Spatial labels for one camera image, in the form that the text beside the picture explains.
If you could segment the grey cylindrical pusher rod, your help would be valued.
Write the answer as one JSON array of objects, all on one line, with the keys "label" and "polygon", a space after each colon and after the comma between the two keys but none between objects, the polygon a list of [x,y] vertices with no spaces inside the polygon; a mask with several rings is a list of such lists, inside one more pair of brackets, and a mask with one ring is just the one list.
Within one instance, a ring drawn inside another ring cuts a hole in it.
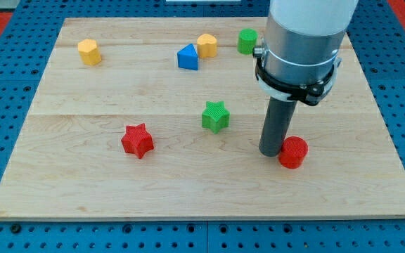
[{"label": "grey cylindrical pusher rod", "polygon": [[279,154],[296,105],[296,101],[283,102],[270,97],[259,142],[263,155],[275,157]]}]

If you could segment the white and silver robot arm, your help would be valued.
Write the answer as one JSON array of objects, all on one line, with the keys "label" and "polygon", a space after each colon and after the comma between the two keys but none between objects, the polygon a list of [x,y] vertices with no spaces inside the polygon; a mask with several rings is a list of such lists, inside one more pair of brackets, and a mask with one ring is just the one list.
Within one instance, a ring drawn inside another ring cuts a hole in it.
[{"label": "white and silver robot arm", "polygon": [[262,42],[254,47],[255,77],[270,97],[259,150],[281,151],[297,103],[318,105],[332,89],[338,51],[358,0],[273,0]]}]

